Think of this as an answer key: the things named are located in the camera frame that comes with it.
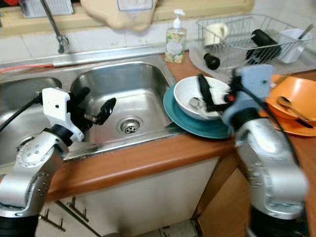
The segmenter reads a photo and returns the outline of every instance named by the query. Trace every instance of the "sink drain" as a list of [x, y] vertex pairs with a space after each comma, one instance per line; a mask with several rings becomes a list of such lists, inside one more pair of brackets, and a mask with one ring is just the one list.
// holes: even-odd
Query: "sink drain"
[[117, 129], [122, 134], [131, 134], [141, 130], [143, 121], [135, 116], [128, 116], [118, 122]]

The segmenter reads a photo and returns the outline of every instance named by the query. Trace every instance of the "countertop edge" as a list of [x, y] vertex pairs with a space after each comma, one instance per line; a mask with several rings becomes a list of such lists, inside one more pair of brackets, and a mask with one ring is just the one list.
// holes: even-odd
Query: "countertop edge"
[[234, 150], [233, 140], [210, 140], [185, 134], [66, 162], [54, 175], [46, 201], [82, 195]]

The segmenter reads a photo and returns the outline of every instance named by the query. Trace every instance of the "teal plate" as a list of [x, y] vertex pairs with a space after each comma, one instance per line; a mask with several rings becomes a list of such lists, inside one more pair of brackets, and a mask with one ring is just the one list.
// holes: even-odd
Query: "teal plate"
[[222, 120], [202, 121], [186, 115], [174, 98], [174, 86], [167, 90], [163, 97], [163, 106], [168, 116], [184, 130], [200, 137], [226, 139], [232, 136], [232, 129], [224, 125]]

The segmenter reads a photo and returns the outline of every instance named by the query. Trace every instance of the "beige cloth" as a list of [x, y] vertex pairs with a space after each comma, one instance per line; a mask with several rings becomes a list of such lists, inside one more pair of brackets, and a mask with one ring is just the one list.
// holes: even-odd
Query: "beige cloth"
[[136, 16], [120, 11], [117, 0], [81, 0], [81, 5], [89, 15], [105, 21], [113, 29], [144, 31], [152, 22], [157, 1], [153, 0], [151, 10], [139, 11]]

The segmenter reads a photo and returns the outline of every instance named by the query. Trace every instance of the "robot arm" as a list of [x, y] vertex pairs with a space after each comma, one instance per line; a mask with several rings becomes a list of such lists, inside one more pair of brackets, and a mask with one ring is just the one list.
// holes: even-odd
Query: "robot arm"
[[60, 89], [42, 91], [43, 111], [52, 128], [19, 150], [14, 168], [0, 183], [0, 237], [34, 236], [51, 179], [62, 166], [68, 147], [81, 141], [93, 123], [103, 124], [112, 113], [115, 98], [96, 117], [86, 115], [78, 105], [88, 93], [88, 88], [77, 96]]
[[[277, 132], [267, 118], [260, 117], [258, 111], [262, 108], [240, 90], [245, 87], [265, 101], [270, 92], [272, 72], [271, 65], [249, 66], [235, 71], [229, 94], [234, 101], [229, 106], [226, 104], [222, 120], [234, 128], [237, 152], [250, 180], [252, 207], [247, 235], [296, 237], [301, 236], [302, 227], [297, 219], [304, 211], [308, 181], [283, 134]], [[200, 82], [200, 76], [198, 81], [207, 103], [211, 100], [210, 95], [203, 92], [205, 86]], [[216, 111], [221, 111], [224, 106], [209, 105]]]

